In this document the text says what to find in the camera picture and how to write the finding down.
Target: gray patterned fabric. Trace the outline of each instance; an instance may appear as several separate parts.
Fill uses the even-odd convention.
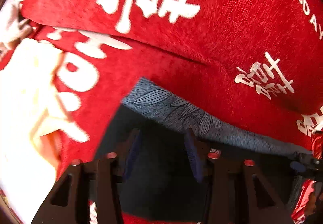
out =
[[[138,81],[122,103],[142,116],[177,132],[191,127],[201,138],[265,154],[290,158],[298,153],[311,154],[298,145],[284,143],[225,123],[146,78]]]

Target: black fabric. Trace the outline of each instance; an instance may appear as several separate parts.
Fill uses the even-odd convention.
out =
[[[193,177],[183,134],[168,130],[122,105],[95,158],[113,151],[117,142],[125,140],[133,128],[141,130],[142,146],[130,178],[119,186],[122,210],[149,220],[202,221],[209,187],[207,181],[198,184]],[[288,158],[221,143],[211,143],[211,147],[220,149],[221,156],[231,160],[254,160],[287,204],[294,179]]]

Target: dark surface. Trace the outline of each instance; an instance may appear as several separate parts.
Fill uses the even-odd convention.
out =
[[[145,119],[120,106],[110,123],[96,158],[114,150],[133,128],[142,131],[142,146],[130,178],[120,187],[120,204],[124,212],[150,220],[201,221],[208,181],[198,184],[191,172],[184,146],[184,135]],[[279,194],[288,202],[294,174],[286,157],[264,155],[248,150],[212,143],[221,156],[230,160],[252,159]]]

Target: red dot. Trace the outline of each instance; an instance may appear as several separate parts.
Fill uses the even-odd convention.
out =
[[[116,157],[117,157],[117,153],[115,152],[107,153],[107,158],[116,158]]]
[[[246,159],[246,160],[244,161],[244,164],[245,164],[246,166],[254,166],[254,165],[255,165],[255,163],[254,163],[251,159]]]
[[[211,158],[211,159],[215,159],[215,158],[219,158],[220,157],[220,155],[218,153],[215,153],[215,152],[210,152],[207,156],[209,158]]]
[[[67,63],[66,69],[70,72],[76,72],[78,70],[78,67],[73,65],[72,63]]]

